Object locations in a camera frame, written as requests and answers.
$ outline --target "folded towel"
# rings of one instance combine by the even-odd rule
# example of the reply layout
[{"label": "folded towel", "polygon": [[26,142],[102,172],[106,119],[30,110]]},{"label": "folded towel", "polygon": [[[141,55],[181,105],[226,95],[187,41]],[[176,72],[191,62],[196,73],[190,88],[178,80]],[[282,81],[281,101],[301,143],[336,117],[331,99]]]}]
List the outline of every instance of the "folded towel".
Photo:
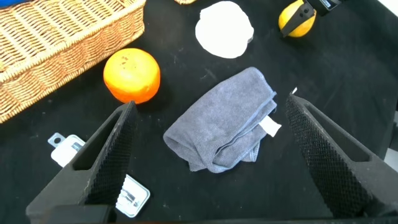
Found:
[{"label": "folded towel", "polygon": [[256,68],[221,82],[165,132],[165,143],[191,171],[220,173],[255,162],[266,132],[258,125],[276,108],[276,95]]}]

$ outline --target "lemon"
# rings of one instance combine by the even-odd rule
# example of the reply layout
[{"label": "lemon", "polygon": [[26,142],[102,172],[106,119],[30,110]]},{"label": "lemon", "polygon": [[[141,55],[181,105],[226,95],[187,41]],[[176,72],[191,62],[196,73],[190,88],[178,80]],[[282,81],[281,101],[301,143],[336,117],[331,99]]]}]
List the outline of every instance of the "lemon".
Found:
[{"label": "lemon", "polygon": [[[304,4],[302,0],[297,0],[287,6],[279,16],[279,28],[282,30],[289,19],[294,15],[294,13],[299,9],[299,7]],[[312,28],[313,23],[315,22],[315,16],[317,12],[315,11],[315,15],[311,17],[309,20],[303,22],[296,29],[294,29],[289,36],[290,37],[302,37],[307,34]]]}]

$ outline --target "woven wicker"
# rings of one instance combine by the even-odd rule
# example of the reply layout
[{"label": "woven wicker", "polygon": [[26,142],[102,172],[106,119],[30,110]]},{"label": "woven wicker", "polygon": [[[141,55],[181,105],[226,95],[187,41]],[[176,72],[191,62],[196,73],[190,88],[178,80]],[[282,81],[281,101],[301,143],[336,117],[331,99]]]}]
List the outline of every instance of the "woven wicker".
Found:
[{"label": "woven wicker", "polygon": [[0,10],[0,123],[144,32],[145,0],[35,0]]},{"label": "woven wicker", "polygon": [[191,4],[196,0],[174,0],[176,2],[178,2],[179,4]]}]

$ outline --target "small white tag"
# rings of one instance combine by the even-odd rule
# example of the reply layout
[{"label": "small white tag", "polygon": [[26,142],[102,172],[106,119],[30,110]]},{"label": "small white tag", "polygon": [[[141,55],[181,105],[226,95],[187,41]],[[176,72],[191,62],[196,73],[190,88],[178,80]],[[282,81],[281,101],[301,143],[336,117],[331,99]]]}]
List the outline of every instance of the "small white tag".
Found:
[{"label": "small white tag", "polygon": [[266,116],[262,121],[260,121],[259,125],[263,128],[263,130],[272,137],[275,137],[279,128],[282,125],[276,123],[270,117]]}]

